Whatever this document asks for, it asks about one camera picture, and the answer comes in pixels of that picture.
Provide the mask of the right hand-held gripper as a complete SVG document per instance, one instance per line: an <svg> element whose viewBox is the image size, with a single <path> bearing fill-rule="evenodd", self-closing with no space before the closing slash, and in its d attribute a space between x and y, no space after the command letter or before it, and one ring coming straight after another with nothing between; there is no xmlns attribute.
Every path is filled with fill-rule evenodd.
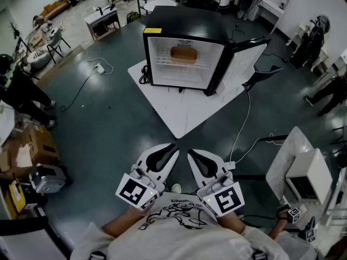
<svg viewBox="0 0 347 260"><path fill-rule="evenodd" d="M189 149L187 159L199 188L197 196L216 217L245 205L240 184L233 180L231 171L227 172L221 157L202 149Z"/></svg>

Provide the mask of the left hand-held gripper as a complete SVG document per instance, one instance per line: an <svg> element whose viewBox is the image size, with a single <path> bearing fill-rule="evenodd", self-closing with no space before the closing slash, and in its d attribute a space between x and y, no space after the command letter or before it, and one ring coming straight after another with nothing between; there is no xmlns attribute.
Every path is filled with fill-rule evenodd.
<svg viewBox="0 0 347 260"><path fill-rule="evenodd" d="M179 156L174 143L145 150L129 174L125 173L115 195L138 210L147 209L165 190L164 183Z"/></svg>

